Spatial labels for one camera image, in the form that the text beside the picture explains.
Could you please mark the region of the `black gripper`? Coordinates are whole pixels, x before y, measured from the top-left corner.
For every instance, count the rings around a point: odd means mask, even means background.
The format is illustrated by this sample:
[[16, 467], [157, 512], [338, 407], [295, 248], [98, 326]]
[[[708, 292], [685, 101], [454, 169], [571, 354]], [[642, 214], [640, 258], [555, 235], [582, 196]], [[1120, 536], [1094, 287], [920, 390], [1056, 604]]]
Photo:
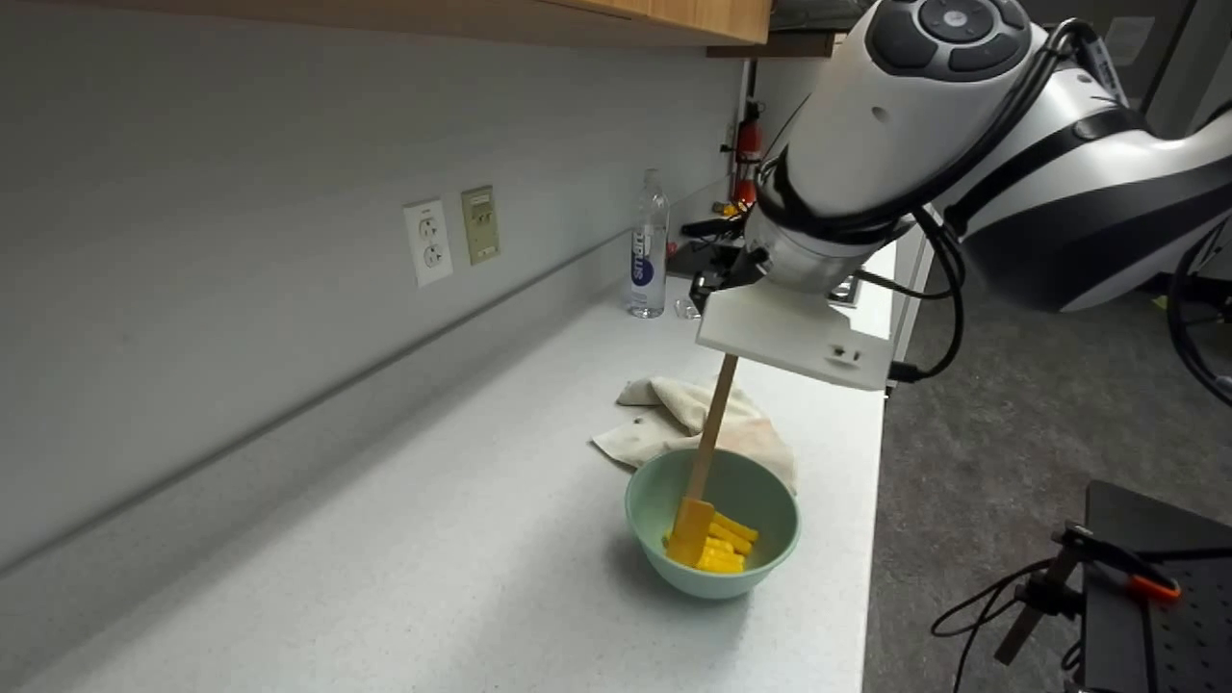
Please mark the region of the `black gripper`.
[[667, 271], [690, 281], [690, 304], [704, 308], [713, 292], [766, 276], [766, 249], [741, 244], [741, 218], [696, 218], [667, 249]]

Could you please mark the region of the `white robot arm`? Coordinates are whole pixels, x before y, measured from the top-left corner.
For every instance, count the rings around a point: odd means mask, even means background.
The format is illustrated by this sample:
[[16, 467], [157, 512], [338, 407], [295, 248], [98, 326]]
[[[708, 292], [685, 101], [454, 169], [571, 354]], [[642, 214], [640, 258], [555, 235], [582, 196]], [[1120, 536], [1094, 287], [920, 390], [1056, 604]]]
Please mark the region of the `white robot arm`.
[[748, 248], [691, 299], [823, 292], [932, 224], [1003, 299], [1081, 310], [1165, 274], [1226, 210], [1232, 119], [1144, 122], [1090, 22], [872, 0], [762, 153]]

